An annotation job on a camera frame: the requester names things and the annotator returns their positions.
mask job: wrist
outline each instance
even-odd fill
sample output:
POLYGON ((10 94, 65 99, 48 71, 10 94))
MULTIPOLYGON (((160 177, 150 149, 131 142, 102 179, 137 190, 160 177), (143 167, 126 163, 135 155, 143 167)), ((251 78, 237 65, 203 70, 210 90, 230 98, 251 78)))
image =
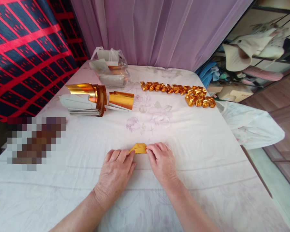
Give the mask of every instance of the wrist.
POLYGON ((94 208, 100 208, 104 213, 109 209, 107 197, 97 186, 90 192, 89 197, 94 208))
POLYGON ((178 177, 175 177, 163 183, 162 187, 165 192, 173 192, 174 190, 178 189, 181 184, 182 182, 180 181, 180 179, 178 179, 178 177))

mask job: white plastic bag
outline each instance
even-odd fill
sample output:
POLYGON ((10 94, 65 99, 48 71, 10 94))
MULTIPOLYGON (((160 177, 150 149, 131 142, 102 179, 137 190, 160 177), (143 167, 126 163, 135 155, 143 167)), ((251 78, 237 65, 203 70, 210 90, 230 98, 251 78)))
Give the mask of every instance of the white plastic bag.
POLYGON ((103 47, 97 47, 89 65, 105 86, 121 88, 130 79, 128 64, 121 50, 104 50, 103 47))
POLYGON ((216 103, 236 140, 247 150, 273 145, 285 137, 266 111, 229 101, 216 103))

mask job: white bed sheet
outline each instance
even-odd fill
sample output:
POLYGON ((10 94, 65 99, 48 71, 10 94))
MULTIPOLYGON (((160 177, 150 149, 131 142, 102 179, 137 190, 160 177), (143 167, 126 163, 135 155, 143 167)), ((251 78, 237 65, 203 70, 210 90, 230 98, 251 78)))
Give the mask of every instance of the white bed sheet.
MULTIPOLYGON (((73 210, 98 181, 110 149, 135 143, 168 143, 177 172, 221 231, 289 231, 217 108, 189 107, 184 96, 142 91, 140 81, 203 86, 186 70, 129 66, 131 82, 118 90, 134 94, 130 113, 107 110, 103 117, 70 116, 59 102, 66 87, 37 117, 66 117, 66 148, 51 171, 21 171, 0 156, 0 231, 47 231, 73 210)), ((88 62, 67 82, 98 83, 88 62)), ((98 231, 182 231, 146 154, 124 194, 105 214, 98 231)))

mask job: red and black fabric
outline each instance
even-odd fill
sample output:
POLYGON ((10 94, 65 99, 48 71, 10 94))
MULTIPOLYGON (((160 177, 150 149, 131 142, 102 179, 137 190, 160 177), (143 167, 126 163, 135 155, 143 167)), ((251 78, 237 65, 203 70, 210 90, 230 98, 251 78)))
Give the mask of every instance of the red and black fabric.
POLYGON ((62 28, 62 32, 76 60, 77 66, 80 68, 86 60, 88 60, 88 56, 85 52, 85 47, 72 11, 71 3, 69 0, 47 1, 62 28))
POLYGON ((34 117, 77 70, 46 0, 0 0, 0 121, 34 117))

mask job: purple curtain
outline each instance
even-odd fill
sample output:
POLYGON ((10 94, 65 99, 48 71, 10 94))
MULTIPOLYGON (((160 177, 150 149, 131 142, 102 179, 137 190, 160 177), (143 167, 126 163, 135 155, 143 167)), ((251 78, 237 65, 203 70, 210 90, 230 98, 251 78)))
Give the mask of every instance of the purple curtain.
POLYGON ((195 71, 252 0, 72 0, 90 54, 121 49, 128 64, 195 71))

